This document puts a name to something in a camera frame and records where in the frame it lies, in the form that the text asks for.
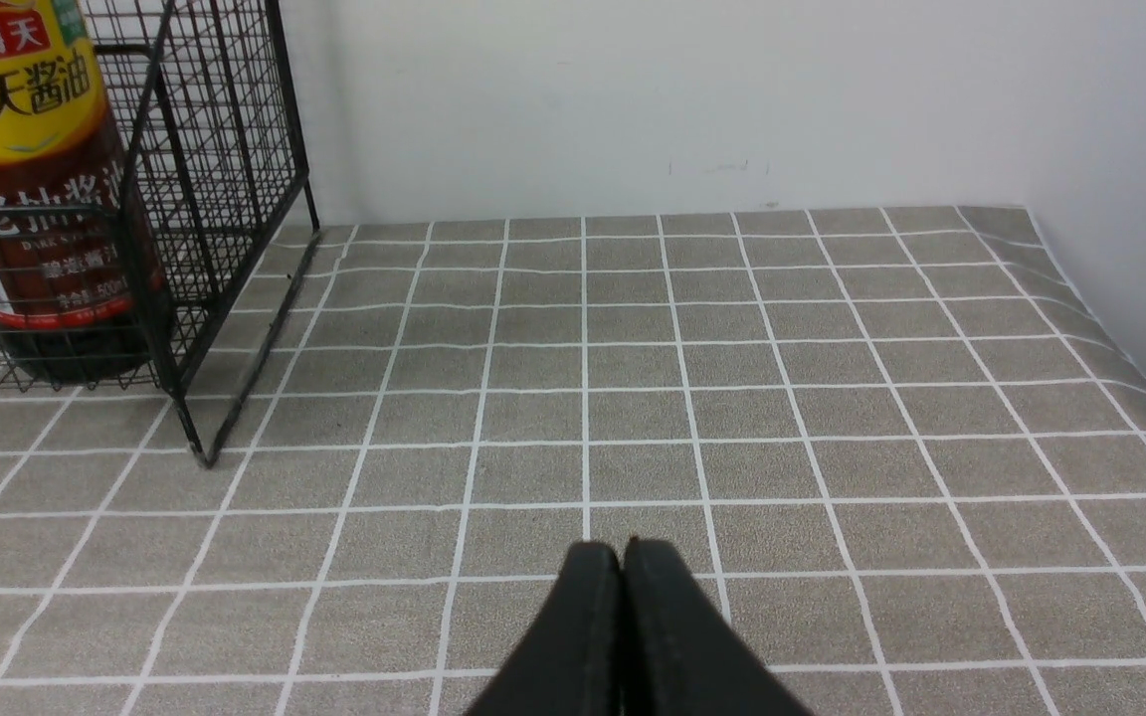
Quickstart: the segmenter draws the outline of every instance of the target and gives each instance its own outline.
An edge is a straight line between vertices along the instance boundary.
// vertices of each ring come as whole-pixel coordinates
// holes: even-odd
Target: metal rack
[[[321,239],[281,5],[84,0],[84,6],[127,149],[117,183],[119,210],[92,204],[0,207],[0,221],[26,227],[80,222],[84,235],[108,242],[116,254],[110,261],[126,275],[132,320],[144,339],[144,354],[133,361],[141,367],[116,379],[92,379],[78,363],[86,379],[66,385],[159,386],[172,399],[196,457],[213,466]],[[188,388],[300,192],[313,218],[313,241],[291,274],[253,370],[231,399],[218,434],[204,444],[188,409]],[[147,213],[165,270],[165,312],[154,308],[146,257],[132,236],[136,205]],[[22,370],[0,341],[0,390],[40,384],[49,381]]]

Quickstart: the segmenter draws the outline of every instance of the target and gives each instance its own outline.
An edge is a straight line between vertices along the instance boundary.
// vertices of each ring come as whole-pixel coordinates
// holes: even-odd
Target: bottle
[[[125,150],[78,0],[0,0],[0,207],[119,207]],[[126,221],[151,314],[170,330],[165,273],[140,195]],[[147,362],[127,262],[91,213],[0,215],[0,345],[55,385]]]

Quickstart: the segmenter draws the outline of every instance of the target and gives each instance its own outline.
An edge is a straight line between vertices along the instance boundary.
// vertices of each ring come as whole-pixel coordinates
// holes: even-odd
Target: wire mesh
[[[136,286],[144,291],[132,293],[150,299],[80,329],[6,325],[0,313],[0,388],[167,380],[176,385],[164,387],[182,394],[306,181],[290,68],[269,17],[276,8],[273,0],[81,5],[117,132],[131,149],[101,188],[131,172],[132,189],[105,203],[3,205],[0,226],[18,231],[0,231],[0,307],[64,313],[73,291],[126,298]],[[140,212],[151,251],[136,242]],[[56,241],[68,244],[60,262],[76,259],[77,267],[52,265],[57,253],[47,242]],[[151,285],[158,262],[164,290]],[[162,355],[151,351],[155,336]]]

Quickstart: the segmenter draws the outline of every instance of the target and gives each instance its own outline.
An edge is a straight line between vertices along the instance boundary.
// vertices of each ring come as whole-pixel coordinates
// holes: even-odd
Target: haitian soy sauce label
[[[77,0],[0,0],[0,207],[116,208],[124,163]],[[132,231],[164,283],[140,204]],[[132,308],[109,227],[78,214],[0,217],[0,323],[80,328]]]

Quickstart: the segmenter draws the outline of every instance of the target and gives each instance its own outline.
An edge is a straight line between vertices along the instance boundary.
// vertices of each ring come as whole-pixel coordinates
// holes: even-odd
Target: white grid line
[[[591,538],[591,339],[587,312],[586,217],[582,226],[582,541]]]
[[[430,222],[426,226],[426,242],[423,244],[423,253],[418,257],[418,266],[422,267],[423,261],[426,259],[427,251],[432,247],[432,230],[435,227],[435,222]],[[347,249],[344,249],[344,254],[346,257]],[[414,272],[414,280],[410,281],[409,294],[406,299],[414,299],[414,291],[418,289],[418,272]],[[369,412],[369,423],[366,426],[366,435],[362,440],[362,448],[356,454],[356,462],[351,469],[351,477],[347,480],[347,489],[344,490],[343,502],[340,503],[340,509],[338,510],[338,517],[336,518],[336,526],[330,535],[330,545],[327,548],[327,553],[322,558],[321,568],[317,571],[317,580],[313,584],[313,593],[308,595],[308,601],[306,601],[304,607],[304,615],[299,617],[299,627],[296,629],[295,637],[295,652],[290,656],[290,678],[295,679],[295,676],[299,675],[299,668],[304,663],[304,651],[306,648],[306,640],[308,640],[308,627],[313,621],[313,612],[317,606],[319,599],[321,599],[321,591],[324,581],[330,576],[330,567],[333,565],[333,558],[338,552],[338,540],[343,537],[344,526],[347,521],[347,516],[350,512],[346,511],[351,506],[351,501],[355,497],[356,486],[360,485],[360,472],[366,465],[366,457],[369,455],[369,443],[374,439],[374,428],[378,425],[378,414],[382,411],[383,398],[385,398],[387,385],[392,381],[392,370],[395,367],[395,355],[400,353],[401,339],[405,336],[405,325],[409,321],[410,309],[407,305],[405,312],[401,313],[400,325],[395,330],[395,343],[392,344],[391,355],[387,356],[387,365],[383,368],[383,379],[378,385],[378,394],[374,399],[374,407]],[[285,713],[286,706],[290,703],[290,691],[292,689],[292,682],[288,680],[282,687],[282,694],[277,698],[276,702],[276,716],[282,716]]]
[[[154,417],[154,422],[150,423],[147,428],[144,436],[140,439],[140,448],[144,448],[150,440],[154,439],[154,434],[158,431],[158,426],[162,426],[162,422],[167,414],[171,411],[171,403],[163,402],[162,408]],[[91,540],[92,534],[95,534],[95,526],[100,522],[101,517],[104,517],[105,509],[113,502],[113,497],[117,490],[121,488],[126,478],[132,474],[132,469],[140,461],[140,453],[132,453],[131,458],[127,459],[126,465],[123,467],[121,472],[118,473],[117,479],[113,480],[113,485],[109,487],[108,493],[105,493],[104,498],[101,499],[100,508],[96,508],[95,512],[87,519],[87,527],[83,530],[80,538],[73,544],[73,548],[69,550],[69,557],[64,558],[64,565],[60,567],[60,571],[55,575],[55,579],[50,581],[50,587],[44,591],[40,601],[38,601],[38,607],[32,612],[31,615],[26,617],[25,621],[19,624],[17,631],[11,638],[11,643],[8,644],[8,652],[0,660],[0,683],[3,679],[6,672],[11,667],[11,662],[15,655],[19,653],[19,645],[24,643],[24,637],[34,622],[38,621],[47,607],[50,606],[50,601],[56,597],[60,584],[64,583],[64,577],[69,576],[69,571],[72,569],[73,565],[78,561],[78,557],[81,554],[83,549],[87,546],[87,541]]]
[[[354,227],[353,230],[351,230],[350,242],[355,238],[356,231],[359,230],[360,227]],[[338,258],[336,259],[336,267],[338,265],[338,261],[343,261],[346,254],[347,254],[346,249],[344,249],[344,251],[340,254],[338,254]],[[330,283],[328,283],[327,289],[321,294],[321,299],[317,302],[319,308],[322,307],[324,302],[327,302],[328,298],[330,298],[330,291],[332,289],[333,289],[333,280],[331,280]],[[306,345],[306,341],[308,341],[308,336],[313,335],[313,328],[315,328],[315,322],[317,322],[319,317],[320,313],[314,313],[313,317],[308,321],[308,328],[306,328],[306,330],[304,331],[304,336],[301,336],[301,338],[299,339],[300,348],[301,346]],[[292,372],[292,370],[295,370],[295,364],[298,362],[298,359],[299,359],[299,353],[291,355],[290,365],[286,367],[285,375],[282,376],[281,381],[278,381],[277,390],[285,388],[288,381],[290,381],[290,373]],[[260,419],[259,426],[256,427],[254,430],[254,435],[251,435],[250,448],[254,448],[254,446],[259,444],[260,436],[264,436],[264,431],[268,430],[268,423],[273,422],[273,414],[276,411],[278,402],[281,402],[281,398],[278,398],[278,395],[273,395],[272,403],[268,404],[268,410],[264,412],[264,417]],[[210,526],[206,529],[206,534],[204,538],[201,541],[199,548],[197,548],[196,556],[194,556],[193,565],[188,567],[188,572],[185,575],[183,584],[186,585],[193,584],[194,579],[196,579],[197,571],[201,569],[201,565],[203,565],[203,561],[206,559],[206,554],[210,552],[211,540],[214,540],[215,533],[219,532],[219,524],[222,520],[223,513],[227,512],[229,504],[233,503],[233,495],[237,493],[237,486],[241,485],[242,477],[245,475],[245,469],[250,466],[252,457],[254,457],[253,449],[248,449],[245,453],[242,454],[241,464],[237,466],[237,471],[235,472],[235,474],[233,474],[231,481],[229,481],[228,483],[228,490],[226,494],[223,494],[222,502],[219,503],[219,512],[214,513],[214,517],[211,518]],[[144,685],[147,684],[147,678],[149,678],[151,672],[154,672],[154,664],[156,662],[156,659],[158,659],[158,653],[162,652],[162,643],[165,639],[165,631],[167,631],[167,627],[171,625],[171,620],[174,616],[174,613],[179,609],[179,604],[183,601],[186,592],[183,591],[176,595],[176,598],[173,599],[171,606],[167,607],[167,611],[165,611],[164,615],[162,616],[162,621],[158,622],[158,627],[156,627],[154,634],[154,640],[151,640],[149,645],[149,653],[144,658],[144,666],[142,666],[140,670],[140,679],[136,680],[135,685],[133,685],[132,693],[127,694],[126,701],[123,702],[123,710],[121,710],[123,716],[131,716],[131,713],[133,708],[135,708],[138,699],[140,699],[140,693],[144,690]]]
[[[754,276],[754,272],[749,269],[751,257],[746,253],[745,241],[741,239],[741,222],[738,221],[736,214],[732,217],[732,228],[737,233],[737,244],[741,250],[741,259],[746,263],[746,273],[751,276],[751,286],[754,289],[755,298],[760,299],[759,314],[763,318],[764,331],[768,332],[769,339],[776,339],[776,329],[772,329],[772,318],[768,316],[768,308],[761,304],[761,298],[763,293],[759,290],[759,280]],[[822,241],[816,242],[816,244],[823,244]],[[842,527],[838,522],[838,512],[833,509],[833,501],[831,499],[831,494],[829,494],[829,485],[825,481],[824,472],[819,467],[819,461],[816,458],[816,449],[813,442],[809,440],[808,423],[803,418],[803,412],[799,408],[799,398],[795,394],[795,387],[793,387],[792,380],[790,379],[790,371],[786,368],[786,362],[784,357],[780,356],[780,351],[772,351],[772,357],[777,362],[777,371],[780,373],[782,384],[786,385],[786,395],[790,399],[790,410],[795,417],[795,426],[799,430],[799,436],[802,441],[803,449],[808,454],[808,464],[810,471],[813,471],[813,479],[816,480],[816,488],[819,490],[819,497],[822,497],[822,503],[825,508],[825,517],[829,520],[829,527],[831,527],[833,534],[833,541],[838,545],[838,552],[842,557],[842,565],[847,567],[847,580],[851,582],[851,590],[856,593],[856,601],[859,603],[861,607],[861,621],[864,622],[864,634],[869,636],[870,648],[873,652],[873,660],[878,662],[879,667],[882,667],[882,687],[886,689],[887,699],[892,702],[892,713],[900,716],[904,713],[904,707],[901,706],[901,694],[896,692],[895,680],[892,679],[892,672],[886,670],[886,654],[882,653],[882,639],[878,638],[878,629],[873,625],[873,613],[870,608],[869,595],[864,593],[864,584],[861,577],[856,574],[856,561],[851,559],[851,552],[847,548],[847,540],[842,536]]]
[[[970,231],[964,228],[956,228],[956,230],[911,230],[902,231],[904,236],[936,236],[936,235],[958,235],[968,236]],[[733,238],[732,235],[727,233],[668,233],[667,238]],[[886,230],[881,233],[826,233],[823,235],[825,238],[892,238],[892,231]],[[605,238],[657,238],[654,233],[595,233],[595,235],[587,235],[582,238],[587,239],[605,239]],[[747,233],[745,238],[815,238],[810,233]],[[578,236],[555,236],[549,238],[512,238],[510,242],[512,244],[560,244],[562,242],[573,242],[578,241]],[[433,245],[497,245],[501,244],[501,238],[450,238],[450,239],[437,239],[432,238]],[[380,238],[366,238],[364,236],[358,237],[356,244],[359,245],[419,245],[422,239],[406,238],[406,239],[380,239]],[[273,244],[277,249],[306,249],[307,244]],[[319,244],[319,249],[342,249],[345,244]],[[1028,249],[1042,249],[1041,245],[1034,244],[1018,244],[1025,245]]]
[[[507,261],[507,249],[509,249],[510,221],[503,223],[501,230],[501,257],[500,263]],[[471,455],[468,458],[468,479],[463,488],[463,513],[458,517],[458,536],[454,544],[454,565],[449,571],[449,581],[445,590],[445,607],[441,609],[441,637],[435,650],[435,676],[432,679],[432,698],[427,705],[427,715],[437,716],[441,710],[441,690],[445,687],[445,670],[449,662],[449,630],[454,624],[454,598],[457,597],[458,581],[463,574],[463,558],[465,543],[468,543],[468,521],[471,516],[471,498],[474,493],[474,479],[477,479],[477,466],[480,462],[480,439],[486,426],[486,396],[489,387],[489,370],[493,363],[493,341],[497,336],[497,313],[502,307],[502,280],[504,272],[497,272],[497,283],[494,286],[494,308],[489,321],[489,348],[486,348],[486,361],[480,373],[480,400],[477,402],[477,422],[472,432]]]
[[[909,263],[903,265],[903,267],[888,267],[888,268],[911,268]],[[465,272],[468,268],[454,268],[456,272]],[[741,273],[740,268],[692,268],[688,273],[721,273],[721,274],[738,274]],[[490,268],[490,270],[481,272],[486,274],[497,273]],[[639,273],[652,273],[662,274],[664,272],[622,272],[627,274],[639,274]],[[568,276],[578,276],[578,272],[565,272]],[[1034,300],[1046,300],[1050,304],[1059,304],[1068,307],[1063,300],[1058,298],[1047,298],[1047,296],[1033,296]],[[1019,294],[996,294],[996,296],[949,296],[945,300],[951,300],[956,304],[975,304],[975,302],[998,302],[999,300],[1005,300],[1005,302],[1011,304],[1022,304],[1028,300],[1023,296]],[[801,304],[935,304],[931,298],[854,298],[851,300],[845,300],[841,298],[764,298],[763,302],[766,305],[801,305]],[[489,305],[484,304],[435,304],[435,302],[414,302],[409,304],[414,308],[449,308],[456,309],[456,312],[487,312]],[[711,307],[728,307],[728,305],[758,305],[754,300],[740,300],[740,299],[728,299],[728,300],[675,300],[672,302],[665,302],[665,300],[591,300],[588,302],[590,308],[661,308],[666,305],[709,305]],[[399,308],[405,308],[406,304],[363,304],[363,305],[331,305],[330,307],[323,308],[323,313],[359,313],[359,312],[380,312],[380,309],[391,309],[394,312]],[[504,312],[510,308],[578,308],[581,304],[560,304],[560,302],[549,302],[549,304],[504,304],[501,306]],[[268,308],[235,308],[234,314],[250,314],[250,313],[272,313]],[[313,309],[296,308],[291,309],[290,313],[314,313]]]
[[[1041,659],[1034,660],[1034,666],[1041,669],[1135,669],[1146,667],[1146,659]],[[895,672],[931,672],[931,671],[968,671],[1018,669],[1026,667],[1022,660],[987,660],[987,661],[933,661],[933,662],[892,662],[886,667],[878,663],[772,663],[768,670],[775,675],[863,675],[887,669]],[[496,669],[449,669],[445,671],[447,679],[489,678],[496,675]],[[374,683],[374,682],[416,682],[433,679],[437,671],[386,671],[386,672],[351,672],[350,675],[300,675],[292,683]],[[170,675],[149,676],[146,684],[183,685],[183,684],[283,684],[283,675]],[[138,676],[55,676],[55,678],[11,678],[3,679],[5,687],[49,687],[49,685],[68,685],[68,687],[86,687],[87,685],[133,685],[140,683]]]
[[[1033,433],[1037,439],[1086,439],[1086,436],[1131,436],[1137,434],[1146,434],[1146,431],[1135,432],[1135,431],[1082,431],[1082,432],[1037,432]],[[1008,440],[1020,440],[1023,433],[1003,433],[1003,434],[933,434],[933,435],[920,435],[920,440],[927,442],[958,442],[958,441],[1008,441]],[[813,442],[903,442],[903,441],[917,441],[919,436],[905,435],[905,434],[886,434],[886,435],[813,435],[810,438]],[[688,439],[621,439],[621,440],[591,440],[592,446],[613,446],[613,444],[688,444],[690,441]],[[801,442],[796,436],[733,436],[733,439],[721,439],[720,436],[713,436],[712,439],[701,439],[701,442],[706,444],[719,444],[719,443],[791,443]],[[382,443],[382,444],[370,444],[369,449],[446,449],[446,448],[472,448],[472,446],[479,444],[481,448],[568,448],[570,446],[582,444],[578,440],[521,440],[521,441],[492,441],[482,440],[479,443],[472,441],[461,441],[461,442],[417,442],[417,443]],[[330,443],[330,444],[278,444],[278,446],[256,446],[256,448],[229,448],[229,453],[233,455],[244,455],[245,453],[251,454],[274,454],[274,453],[320,453],[320,451],[356,451],[356,449],[362,448],[360,443]],[[93,456],[93,455],[128,455],[132,453],[131,448],[91,448],[91,449],[38,449],[38,451],[29,453],[23,451],[23,449],[6,449],[6,451],[0,451],[0,457],[17,457],[22,455],[36,455],[36,456]],[[185,455],[188,453],[187,448],[146,448],[141,453],[146,455]]]
[[[813,230],[816,230],[816,222],[813,215],[810,215],[810,212],[808,213],[808,221],[810,222],[810,226],[813,226]],[[901,244],[901,249],[904,251],[904,244]],[[825,249],[824,245],[822,245],[822,251],[825,254],[825,258],[829,260],[829,251]],[[837,270],[833,272],[833,280],[840,283],[842,296],[849,296],[847,292],[847,284],[841,280],[841,276],[838,275]],[[861,317],[859,312],[856,310],[855,305],[850,306],[850,312],[851,312],[851,317],[855,318],[856,325],[861,330],[861,335],[863,335],[864,338],[869,338],[870,331],[869,329],[865,329],[864,320],[863,317]],[[999,607],[1002,622],[1004,622],[1004,624],[1006,625],[1006,631],[1008,631],[1008,634],[1011,635],[1011,639],[1014,640],[1015,650],[1018,650],[1020,656],[1023,658],[1023,661],[1028,662],[1029,672],[1033,676],[1034,683],[1037,685],[1037,693],[1041,694],[1042,701],[1043,703],[1045,703],[1046,710],[1051,713],[1051,716],[1059,716],[1059,708],[1055,707],[1054,699],[1051,698],[1051,691],[1046,689],[1045,679],[1042,678],[1042,672],[1037,670],[1037,667],[1033,666],[1031,663],[1033,655],[1031,652],[1029,652],[1028,644],[1025,643],[1023,635],[1020,634],[1019,627],[1014,624],[1014,617],[1011,614],[1011,608],[1010,606],[1006,605],[1006,595],[1004,593],[1004,591],[1002,591],[1000,584],[999,582],[997,582],[996,576],[994,576],[991,572],[988,571],[988,561],[984,558],[984,554],[981,552],[981,550],[979,550],[978,544],[975,544],[972,534],[970,534],[970,529],[967,527],[967,520],[964,520],[963,513],[958,509],[958,503],[951,499],[952,494],[950,493],[949,485],[940,474],[940,469],[936,466],[935,459],[932,458],[932,453],[927,449],[927,443],[920,440],[920,433],[918,432],[917,423],[915,423],[913,416],[910,416],[909,408],[905,407],[904,400],[901,399],[901,391],[897,390],[895,381],[892,380],[892,373],[887,371],[887,367],[886,364],[884,364],[881,355],[878,354],[878,346],[874,346],[873,343],[871,341],[869,344],[869,349],[870,353],[873,355],[873,362],[878,364],[878,370],[882,372],[882,380],[886,380],[888,388],[892,390],[892,398],[896,403],[897,411],[901,412],[901,418],[903,418],[905,425],[909,426],[910,433],[913,434],[915,436],[919,436],[919,440],[916,441],[918,446],[918,453],[923,455],[924,462],[927,463],[927,469],[928,471],[931,471],[931,475],[933,477],[933,479],[935,479],[936,488],[940,490],[940,494],[947,498],[947,508],[949,509],[950,516],[953,517],[956,525],[958,525],[960,535],[963,536],[965,543],[967,543],[967,549],[972,553],[972,558],[975,559],[976,565],[979,565],[981,569],[987,572],[984,579],[988,582],[988,585],[990,585],[992,597],[997,600],[997,607]]]
[[[1129,575],[1146,575],[1146,565],[1122,567]],[[1037,575],[1117,575],[1117,568],[1112,566],[1089,567],[919,567],[905,569],[856,568],[810,569],[799,572],[722,572],[728,581],[737,580],[818,580],[842,579],[851,575],[862,580],[870,576],[1037,576]],[[460,584],[527,584],[527,582],[554,582],[558,575],[496,575],[457,577]],[[714,581],[714,572],[694,572],[697,580]],[[214,584],[127,584],[101,585],[101,588],[0,588],[0,597],[45,597],[54,593],[68,597],[126,597],[126,595],[151,593],[214,593],[243,591],[301,591],[311,590],[321,584],[322,589],[359,588],[360,585],[431,585],[449,584],[453,576],[361,576],[352,580],[311,580],[285,582],[214,582]]]
[[[691,440],[676,440],[668,444],[691,444]],[[713,497],[708,502],[717,508],[761,508],[761,506],[814,506],[814,504],[948,504],[950,501],[959,504],[996,504],[996,503],[1031,503],[1031,502],[1143,502],[1146,493],[1133,494],[992,494],[972,495],[972,497]],[[627,499],[581,501],[570,502],[473,502],[472,511],[488,509],[581,509],[583,504],[591,509],[634,509],[634,508],[699,508],[706,501],[700,498],[676,499]],[[289,509],[74,509],[68,512],[1,512],[0,520],[64,520],[64,518],[92,517],[100,513],[104,517],[304,517],[304,516],[364,516],[376,512],[461,512],[463,504],[458,502],[442,504],[369,504],[369,506],[338,508],[289,508]]]
[[[669,274],[669,252],[666,249],[666,231],[662,219],[657,215],[657,241],[660,244],[660,265],[665,268],[666,296],[669,298],[669,320],[675,331],[675,354],[678,359],[678,377],[683,385],[683,410],[688,416],[688,432],[691,435],[692,459],[697,464],[697,485],[701,495],[701,517],[705,518],[705,538],[709,543],[711,565],[714,566],[714,585],[720,597],[720,614],[727,622],[732,621],[732,606],[728,601],[728,582],[723,580],[723,558],[720,556],[719,534],[714,529],[714,509],[711,508],[711,487],[705,480],[705,458],[701,455],[700,432],[697,428],[697,411],[692,408],[692,388],[688,375],[688,359],[683,356],[683,333],[675,307],[675,285]]]
[[[958,210],[958,214],[959,217],[963,217],[963,221],[967,221],[967,217],[963,215],[960,210]],[[1019,285],[1019,282],[1017,282],[1013,276],[1010,277],[1011,281],[1015,282],[1015,285]],[[935,289],[933,289],[929,282],[928,286],[929,289],[932,289],[932,293],[935,293]],[[1046,321],[1047,326],[1055,329],[1055,323],[1051,322],[1050,318],[1046,317],[1045,313],[1042,313],[1041,307],[1037,307],[1037,302],[1031,302],[1031,304],[1034,304],[1034,307],[1037,309],[1037,314],[1038,316],[1042,317],[1042,321]],[[949,312],[949,308],[947,307],[945,307],[945,314],[947,316],[949,316],[950,321],[953,321],[952,314]],[[1067,341],[1065,341],[1065,346],[1066,348],[1069,349],[1069,352],[1073,349],[1073,346],[1067,345]],[[1083,370],[1089,371],[1089,368],[1086,367],[1085,362],[1082,361],[1082,357],[1080,357],[1080,355],[1077,357],[1077,361],[1082,362]],[[988,367],[983,362],[981,362],[981,370],[984,371],[984,375],[986,377],[988,377],[988,379],[991,379],[992,376],[990,371],[988,371]],[[1029,431],[1028,426],[1025,425],[1023,418],[1020,417],[1019,411],[1015,410],[1014,406],[1010,402],[1010,399],[1006,398],[1006,391],[1002,390],[1000,387],[996,387],[996,390],[997,394],[999,394],[999,398],[1002,399],[1002,403],[1005,404],[1006,407],[1006,411],[1011,414],[1011,418],[1014,418],[1014,422],[1017,425],[1019,425],[1020,430],[1022,430],[1025,433],[1028,433]],[[1123,411],[1122,407],[1120,407],[1114,395],[1112,395],[1109,391],[1102,386],[1099,386],[1099,390],[1102,391],[1102,393],[1105,393],[1106,395],[1108,395],[1109,402],[1113,404],[1114,410],[1118,412],[1118,415],[1123,418],[1123,420],[1127,420],[1128,425],[1137,427],[1133,420],[1127,415],[1125,411]],[[1029,444],[1033,448],[1033,451],[1037,454],[1037,459],[1041,459],[1043,466],[1046,469],[1046,471],[1051,473],[1051,477],[1054,479],[1055,486],[1059,487],[1060,491],[1068,495],[1073,494],[1073,490],[1068,489],[1068,485],[1065,483],[1063,478],[1060,477],[1059,471],[1055,471],[1054,465],[1051,463],[1051,458],[1046,457],[1046,454],[1042,450],[1041,442],[1038,442],[1037,439],[1034,439],[1034,436],[1029,436],[1028,440]],[[1074,511],[1074,514],[1077,516],[1078,520],[1082,521],[1082,527],[1085,527],[1085,530],[1088,534],[1090,534],[1091,540],[1096,541],[1096,545],[1097,548],[1100,549],[1100,552],[1105,554],[1105,559],[1108,559],[1109,565],[1112,565],[1117,571],[1117,576],[1120,576],[1120,581],[1122,581],[1123,584],[1127,585],[1129,592],[1131,592],[1135,599],[1135,607],[1138,608],[1138,613],[1140,613],[1143,621],[1146,622],[1146,599],[1143,598],[1143,593],[1140,589],[1138,589],[1138,584],[1135,584],[1135,581],[1131,579],[1131,576],[1129,576],[1129,574],[1127,574],[1127,572],[1122,569],[1122,565],[1120,565],[1120,559],[1117,559],[1117,556],[1113,553],[1113,550],[1108,545],[1108,541],[1102,538],[1099,532],[1096,530],[1096,526],[1091,524],[1090,518],[1086,517],[1085,511],[1082,511],[1082,504],[1078,504],[1077,499],[1069,499],[1068,508],[1070,508]]]

